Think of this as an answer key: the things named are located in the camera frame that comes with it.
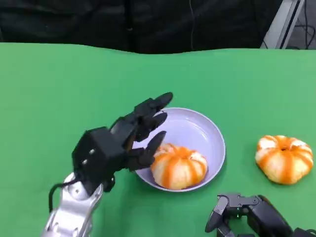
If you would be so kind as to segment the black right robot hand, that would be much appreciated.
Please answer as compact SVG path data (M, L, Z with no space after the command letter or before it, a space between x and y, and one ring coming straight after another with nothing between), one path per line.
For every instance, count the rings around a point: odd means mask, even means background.
M240 193L217 195L205 226L205 232L216 231L218 237L235 237L229 227L231 219L247 217L249 227L260 237L289 237L293 229L280 212L263 195L245 197Z

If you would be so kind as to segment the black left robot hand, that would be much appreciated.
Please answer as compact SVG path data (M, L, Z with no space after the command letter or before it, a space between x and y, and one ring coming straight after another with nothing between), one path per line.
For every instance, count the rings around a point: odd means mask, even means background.
M153 164L155 152L165 138L166 131L156 134L145 148L134 149L133 143L147 139L152 131L166 121L167 113L162 109L171 102L172 98L171 92L155 99L149 98L135 106L131 113L118 118L111 126L110 132L124 149L118 170L135 171Z

